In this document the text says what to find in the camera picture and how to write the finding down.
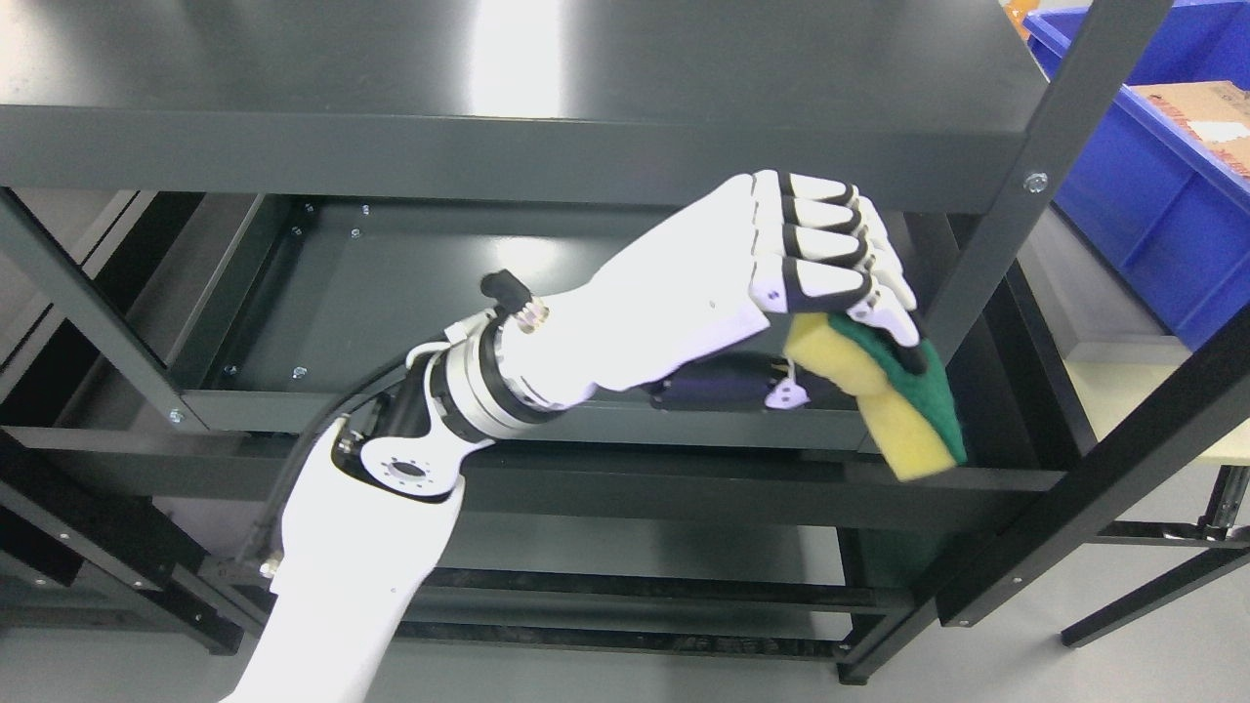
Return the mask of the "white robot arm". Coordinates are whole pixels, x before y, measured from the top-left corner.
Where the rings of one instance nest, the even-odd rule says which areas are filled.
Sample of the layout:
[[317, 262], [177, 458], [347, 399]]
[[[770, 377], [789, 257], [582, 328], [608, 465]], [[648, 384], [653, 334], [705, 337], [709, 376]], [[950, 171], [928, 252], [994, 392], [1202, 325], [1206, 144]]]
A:
[[494, 306], [409, 352], [371, 432], [339, 402], [291, 454], [275, 604], [228, 700], [365, 700], [452, 535], [464, 460], [562, 414], [500, 368], [504, 330], [534, 334], [545, 304], [508, 270], [481, 289]]

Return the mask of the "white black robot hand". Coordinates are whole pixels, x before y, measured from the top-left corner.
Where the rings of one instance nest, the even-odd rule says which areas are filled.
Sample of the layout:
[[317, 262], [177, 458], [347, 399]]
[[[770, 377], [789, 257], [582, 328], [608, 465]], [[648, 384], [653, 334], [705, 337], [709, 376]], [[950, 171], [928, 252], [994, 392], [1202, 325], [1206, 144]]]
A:
[[535, 330], [508, 321], [496, 343], [510, 392], [542, 410], [648, 387], [772, 314], [846, 314], [888, 333], [908, 370], [926, 368], [918, 300], [874, 203], [810, 175], [732, 175], [545, 306]]

